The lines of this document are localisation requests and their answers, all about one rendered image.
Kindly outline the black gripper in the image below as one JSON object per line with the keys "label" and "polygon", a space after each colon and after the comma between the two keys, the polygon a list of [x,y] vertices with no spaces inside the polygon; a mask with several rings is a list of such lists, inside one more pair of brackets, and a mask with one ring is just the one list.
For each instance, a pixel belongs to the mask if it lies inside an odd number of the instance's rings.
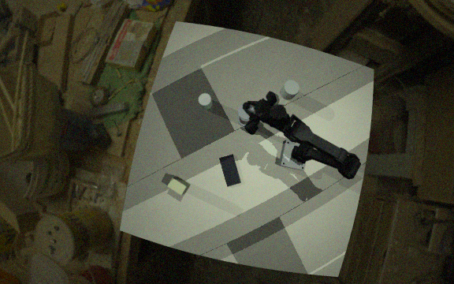
{"label": "black gripper", "polygon": [[[269,91],[266,95],[266,98],[268,100],[266,100],[271,106],[273,106],[276,102],[277,102],[277,98],[276,98],[276,95],[274,92],[271,92]],[[247,101],[248,103],[250,103],[252,106],[255,106],[258,101]],[[249,119],[250,121],[247,122],[247,124],[245,125],[245,129],[247,130],[248,133],[250,133],[251,135],[254,135],[255,132],[258,130],[258,123],[259,123],[259,120],[261,122],[265,122],[266,124],[270,125],[271,127],[272,124],[273,124],[273,119],[271,118],[270,114],[268,116],[268,119],[265,120],[265,119],[258,119],[256,116],[255,116],[255,113],[254,112],[251,112],[250,110],[246,109],[246,108],[243,108],[247,114],[250,116]]]}

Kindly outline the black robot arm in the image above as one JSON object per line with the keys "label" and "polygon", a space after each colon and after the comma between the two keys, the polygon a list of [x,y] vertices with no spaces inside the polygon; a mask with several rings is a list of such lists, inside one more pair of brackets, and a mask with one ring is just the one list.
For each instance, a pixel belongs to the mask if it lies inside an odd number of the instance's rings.
{"label": "black robot arm", "polygon": [[349,180],[354,178],[361,166],[360,160],[355,154],[313,134],[311,129],[297,116],[292,114],[289,117],[282,105],[276,104],[271,107],[266,100],[260,99],[254,109],[258,119],[267,120],[270,114],[273,119],[272,126],[283,132],[291,142],[300,144],[299,147],[294,146],[291,155],[291,158],[296,159],[298,163],[305,164],[306,161],[316,160],[337,169],[344,178]]}

